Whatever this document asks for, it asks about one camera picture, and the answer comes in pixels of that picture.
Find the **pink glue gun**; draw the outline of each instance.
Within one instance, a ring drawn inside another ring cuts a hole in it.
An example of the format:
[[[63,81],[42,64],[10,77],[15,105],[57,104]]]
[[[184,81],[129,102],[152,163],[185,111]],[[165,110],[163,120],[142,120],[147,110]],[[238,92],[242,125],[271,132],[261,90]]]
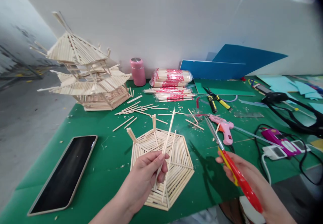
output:
[[[232,145],[233,140],[231,136],[230,129],[234,127],[232,122],[227,122],[225,119],[218,117],[216,115],[210,115],[209,119],[217,124],[220,124],[219,131],[223,132],[225,145]]]

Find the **pink device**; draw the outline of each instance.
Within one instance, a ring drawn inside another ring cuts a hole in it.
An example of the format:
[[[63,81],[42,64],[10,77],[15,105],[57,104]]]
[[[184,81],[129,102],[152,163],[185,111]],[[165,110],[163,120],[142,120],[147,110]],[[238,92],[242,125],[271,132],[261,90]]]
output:
[[[223,143],[225,145],[232,145],[233,139],[231,136],[230,129],[234,127],[234,124],[232,122],[227,122],[225,119],[218,117],[216,115],[210,115],[209,119],[211,121],[214,121],[217,124],[220,124],[219,130],[223,132],[224,140]]]
[[[287,138],[283,137],[283,135],[277,129],[267,129],[262,131],[261,134],[268,141],[283,147],[282,150],[287,154],[287,156],[295,156],[302,153]]]
[[[142,59],[132,58],[130,59],[132,77],[134,84],[138,87],[146,84],[145,68]]]

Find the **clear ruler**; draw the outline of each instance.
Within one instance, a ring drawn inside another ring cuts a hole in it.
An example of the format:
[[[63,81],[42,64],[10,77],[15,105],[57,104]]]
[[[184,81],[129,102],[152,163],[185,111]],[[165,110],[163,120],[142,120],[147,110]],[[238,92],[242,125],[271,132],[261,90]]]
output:
[[[235,117],[239,117],[239,118],[263,118],[264,116],[259,113],[259,112],[255,112],[255,113],[241,113],[241,112],[235,112],[234,113]]]

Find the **chopstick bundle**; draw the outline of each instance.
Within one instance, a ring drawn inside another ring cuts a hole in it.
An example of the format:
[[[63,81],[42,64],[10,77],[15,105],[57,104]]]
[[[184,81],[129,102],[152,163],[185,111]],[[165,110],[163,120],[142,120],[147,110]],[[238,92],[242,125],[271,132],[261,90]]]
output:
[[[153,74],[155,81],[159,82],[185,82],[192,81],[193,76],[190,71],[177,69],[157,68]]]
[[[145,89],[144,93],[155,94],[160,102],[192,100],[196,95],[193,94],[192,89],[186,88],[187,83],[192,79],[192,74],[186,70],[157,68],[149,81],[152,88]]]

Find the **chopstick pagoda model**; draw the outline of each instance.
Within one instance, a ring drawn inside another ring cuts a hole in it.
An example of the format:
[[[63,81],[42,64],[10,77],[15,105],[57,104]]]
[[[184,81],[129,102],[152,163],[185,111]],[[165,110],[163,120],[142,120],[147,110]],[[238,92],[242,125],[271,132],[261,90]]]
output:
[[[67,30],[66,23],[53,13]],[[86,111],[113,110],[130,98],[127,80],[131,74],[119,71],[118,64],[110,59],[110,49],[104,54],[84,39],[66,31],[50,50],[35,42],[39,48],[31,47],[48,59],[63,64],[71,74],[55,72],[61,81],[58,87],[39,89],[52,93],[71,95]]]
[[[185,137],[177,134],[176,131],[172,133],[171,125],[169,131],[157,129],[156,115],[152,116],[152,120],[153,129],[138,138],[135,137],[131,128],[127,128],[133,141],[130,170],[137,158],[147,152],[162,151],[170,156],[166,160],[168,172],[164,183],[153,186],[145,202],[146,206],[168,211],[194,174],[194,167]]]

